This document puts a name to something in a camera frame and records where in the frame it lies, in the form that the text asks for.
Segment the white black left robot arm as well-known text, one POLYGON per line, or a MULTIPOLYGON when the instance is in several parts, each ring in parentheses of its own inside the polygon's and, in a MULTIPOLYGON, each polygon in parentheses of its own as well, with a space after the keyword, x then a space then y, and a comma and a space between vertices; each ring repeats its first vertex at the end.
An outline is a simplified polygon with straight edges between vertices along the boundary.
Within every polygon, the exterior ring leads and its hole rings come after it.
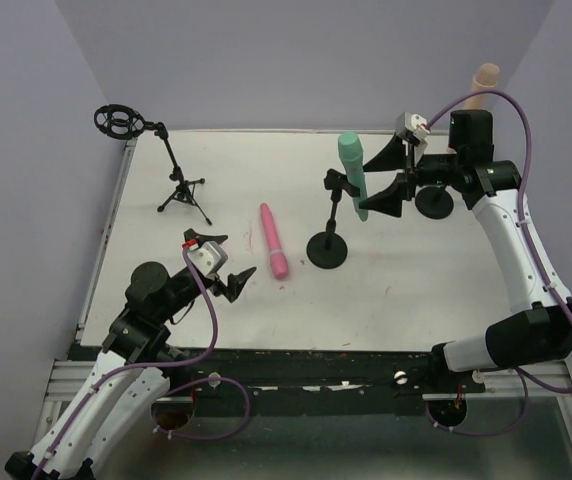
POLYGON ((97 454, 94 439, 108 444, 139 406, 215 350, 219 324, 211 320, 212 338, 197 356, 186 356, 167 342, 173 317, 202 298, 207 308, 223 296, 235 302, 255 270, 249 268, 221 280, 227 262, 224 235, 184 233, 181 253, 185 266, 174 275, 156 261, 139 265, 131 274, 123 310, 109 327, 91 373, 68 409, 30 450, 15 452, 5 465, 13 479, 79 479, 89 477, 97 454))

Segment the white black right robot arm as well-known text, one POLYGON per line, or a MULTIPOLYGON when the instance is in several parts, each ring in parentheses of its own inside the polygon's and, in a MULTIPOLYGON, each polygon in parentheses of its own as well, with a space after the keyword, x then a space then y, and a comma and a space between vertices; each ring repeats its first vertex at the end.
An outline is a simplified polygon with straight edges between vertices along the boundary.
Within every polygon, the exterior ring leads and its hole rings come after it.
POLYGON ((493 117, 486 110, 450 114, 449 154, 427 154, 427 121, 404 113, 392 140, 364 167, 394 171, 385 190, 362 208, 399 217, 419 187, 447 186, 460 193, 482 226, 507 288, 510 316, 481 336, 437 345, 452 372, 515 368, 561 360, 572 351, 572 294, 554 274, 531 225, 515 164, 494 158, 493 117))

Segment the peach microphone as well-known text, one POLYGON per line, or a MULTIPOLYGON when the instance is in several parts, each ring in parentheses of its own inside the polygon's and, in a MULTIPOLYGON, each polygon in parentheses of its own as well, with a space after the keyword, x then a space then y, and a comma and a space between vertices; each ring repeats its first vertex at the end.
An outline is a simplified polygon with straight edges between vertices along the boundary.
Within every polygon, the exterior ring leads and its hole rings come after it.
MULTIPOLYGON (((493 89, 498 85, 499 78, 500 68, 494 63, 484 63, 472 78, 470 92, 493 89)), ((483 109, 485 103, 485 95, 476 95, 466 99, 461 108, 464 110, 483 109)))

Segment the black clip round-base stand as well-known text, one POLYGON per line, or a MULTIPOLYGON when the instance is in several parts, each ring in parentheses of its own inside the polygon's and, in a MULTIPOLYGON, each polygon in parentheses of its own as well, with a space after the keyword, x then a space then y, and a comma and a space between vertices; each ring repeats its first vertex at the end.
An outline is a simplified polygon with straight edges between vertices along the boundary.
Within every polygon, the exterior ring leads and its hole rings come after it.
POLYGON ((323 181, 324 188, 330 192, 331 209, 325 230, 313 235, 306 246, 310 262, 321 269, 335 269, 342 265, 348 256, 345 240, 336 233, 336 215, 343 193, 351 198, 360 195, 360 189, 351 184, 345 174, 329 169, 323 181))

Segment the black round-base microphone stand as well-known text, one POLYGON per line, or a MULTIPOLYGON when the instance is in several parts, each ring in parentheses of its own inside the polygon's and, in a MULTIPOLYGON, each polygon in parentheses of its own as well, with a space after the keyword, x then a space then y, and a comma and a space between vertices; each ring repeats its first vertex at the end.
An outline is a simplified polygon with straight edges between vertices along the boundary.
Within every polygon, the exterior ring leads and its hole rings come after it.
POLYGON ((416 194, 415 207, 429 219, 442 220, 453 212, 454 201, 444 187, 427 186, 416 194))

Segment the mint green microphone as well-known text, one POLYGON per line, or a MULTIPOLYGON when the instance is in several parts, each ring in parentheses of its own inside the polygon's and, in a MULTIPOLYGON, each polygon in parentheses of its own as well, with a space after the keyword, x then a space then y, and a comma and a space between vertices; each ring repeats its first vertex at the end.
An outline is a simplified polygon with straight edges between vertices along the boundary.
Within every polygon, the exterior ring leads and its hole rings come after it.
POLYGON ((363 169, 363 147, 355 132, 343 132, 338 137, 338 156, 344 167, 348 182, 359 189, 359 195, 353 198, 356 214, 362 222, 368 220, 368 211, 360 204, 368 197, 363 169))

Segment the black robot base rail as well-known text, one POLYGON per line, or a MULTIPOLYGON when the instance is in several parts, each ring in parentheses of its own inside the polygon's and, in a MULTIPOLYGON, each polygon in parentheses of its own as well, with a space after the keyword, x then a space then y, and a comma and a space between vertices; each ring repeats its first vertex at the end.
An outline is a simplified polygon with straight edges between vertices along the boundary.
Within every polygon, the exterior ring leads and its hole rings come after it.
POLYGON ((215 349, 195 365, 163 368, 203 417, 395 414, 423 411, 423 398, 482 393, 471 373, 449 371, 431 352, 215 349))

